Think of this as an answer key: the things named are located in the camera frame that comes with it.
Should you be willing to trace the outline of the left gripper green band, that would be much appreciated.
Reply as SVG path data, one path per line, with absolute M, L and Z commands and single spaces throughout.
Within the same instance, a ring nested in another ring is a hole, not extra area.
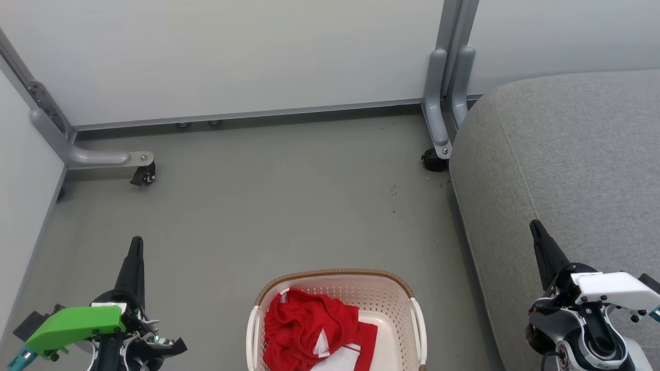
M 156 321 L 145 307 L 144 241 L 136 235 L 114 285 L 88 306 L 56 306 L 52 314 L 33 312 L 24 321 L 24 343 L 33 355 L 50 361 L 68 346 L 89 341 L 101 350 L 102 338 L 123 343 L 133 336 L 156 338 Z

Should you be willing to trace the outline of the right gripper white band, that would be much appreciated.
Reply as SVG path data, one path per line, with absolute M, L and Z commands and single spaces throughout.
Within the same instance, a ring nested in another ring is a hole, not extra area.
M 658 312 L 658 282 L 649 276 L 636 278 L 626 272 L 603 273 L 572 263 L 540 220 L 530 221 L 530 231 L 544 296 L 536 300 L 533 312 L 587 308 L 606 310 L 608 306 L 632 314 Z

